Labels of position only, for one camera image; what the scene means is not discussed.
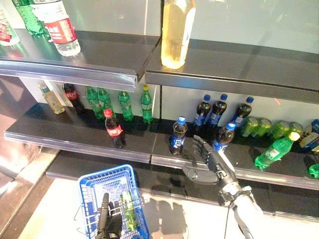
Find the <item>dark robot right hand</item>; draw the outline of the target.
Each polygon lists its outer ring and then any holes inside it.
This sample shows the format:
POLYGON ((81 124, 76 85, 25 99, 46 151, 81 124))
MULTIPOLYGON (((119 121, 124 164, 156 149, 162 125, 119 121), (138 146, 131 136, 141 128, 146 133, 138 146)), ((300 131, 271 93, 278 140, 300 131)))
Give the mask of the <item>dark robot right hand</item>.
POLYGON ((195 170, 187 165, 182 167, 184 174, 193 182, 203 185, 218 185, 223 188, 236 182, 236 176, 222 156, 212 146, 198 135, 193 136, 194 152, 199 154, 206 163, 208 170, 195 170))

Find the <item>dark robot left hand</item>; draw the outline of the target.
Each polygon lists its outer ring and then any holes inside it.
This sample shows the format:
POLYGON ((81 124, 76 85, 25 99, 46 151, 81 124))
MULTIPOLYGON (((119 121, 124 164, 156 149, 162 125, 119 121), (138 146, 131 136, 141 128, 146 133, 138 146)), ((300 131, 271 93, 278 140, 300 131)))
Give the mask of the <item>dark robot left hand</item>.
POLYGON ((99 212, 98 232, 95 238, 119 239, 123 224, 119 202, 109 201, 109 194, 105 193, 99 212))

